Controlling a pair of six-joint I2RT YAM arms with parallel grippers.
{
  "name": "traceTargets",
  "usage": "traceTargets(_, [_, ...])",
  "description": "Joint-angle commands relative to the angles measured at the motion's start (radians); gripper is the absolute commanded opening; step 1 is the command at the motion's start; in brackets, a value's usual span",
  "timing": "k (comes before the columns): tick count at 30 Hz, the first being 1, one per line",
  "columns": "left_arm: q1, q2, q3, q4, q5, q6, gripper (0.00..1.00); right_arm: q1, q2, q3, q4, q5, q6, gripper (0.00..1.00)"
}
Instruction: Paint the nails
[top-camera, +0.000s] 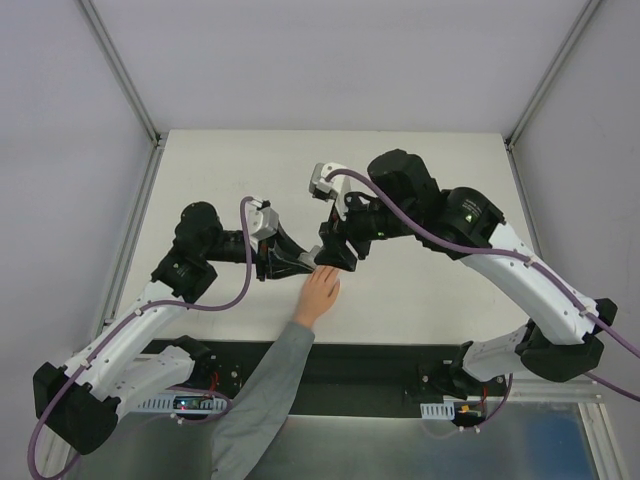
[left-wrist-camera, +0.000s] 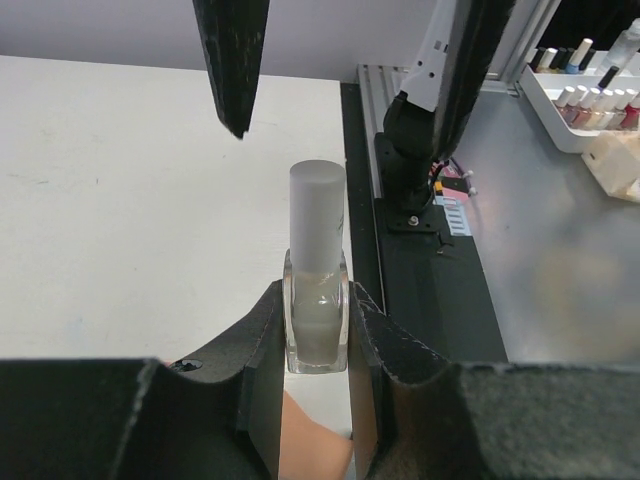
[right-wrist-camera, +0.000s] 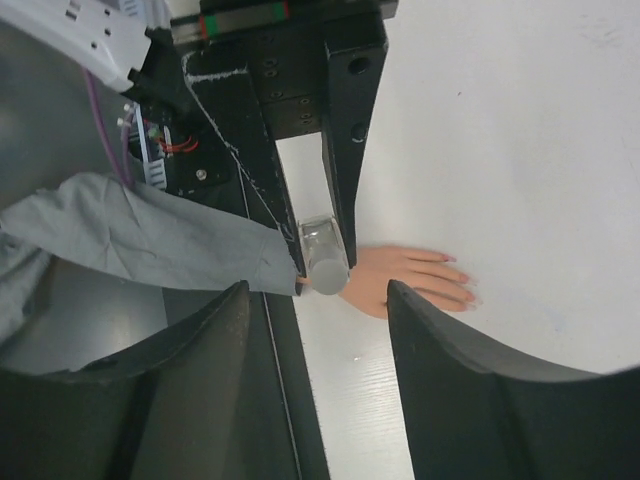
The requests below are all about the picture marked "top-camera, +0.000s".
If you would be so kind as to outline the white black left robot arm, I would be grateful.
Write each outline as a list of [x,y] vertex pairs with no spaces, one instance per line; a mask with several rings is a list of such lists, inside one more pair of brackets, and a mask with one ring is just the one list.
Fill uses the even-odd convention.
[[189,310],[207,311],[199,300],[218,276],[214,262],[241,263],[245,278],[259,281],[314,270],[319,250],[298,245],[268,201],[243,199],[240,218],[240,229],[226,230],[213,205],[189,204],[171,249],[133,304],[63,366],[45,363],[36,371],[38,419],[78,454],[96,451],[125,415],[165,389],[186,385],[215,392],[228,380],[213,352],[187,335],[133,364],[166,326]]

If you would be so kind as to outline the grey sleeved forearm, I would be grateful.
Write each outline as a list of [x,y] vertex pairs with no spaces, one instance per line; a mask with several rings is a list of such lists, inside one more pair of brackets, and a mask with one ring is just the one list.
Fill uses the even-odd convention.
[[250,375],[231,410],[214,423],[212,479],[244,479],[288,418],[315,335],[289,322]]

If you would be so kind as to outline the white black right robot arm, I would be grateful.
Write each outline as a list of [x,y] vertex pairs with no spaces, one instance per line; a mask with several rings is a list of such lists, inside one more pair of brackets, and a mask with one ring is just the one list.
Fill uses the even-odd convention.
[[484,383],[522,371],[564,383],[599,365],[598,335],[612,325],[616,304],[561,279],[479,191],[440,188],[423,159],[401,149],[376,157],[365,175],[319,163],[309,191],[332,205],[319,228],[317,264],[352,272],[372,242],[413,236],[482,275],[527,314],[511,333],[461,344],[452,362],[429,376],[441,394],[465,399]]

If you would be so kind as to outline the mannequin hand with nails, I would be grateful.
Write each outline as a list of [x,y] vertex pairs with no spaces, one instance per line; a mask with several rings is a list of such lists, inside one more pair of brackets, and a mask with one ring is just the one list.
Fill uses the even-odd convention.
[[294,323],[312,329],[331,309],[340,291],[339,273],[338,268],[319,266],[308,276],[299,294]]

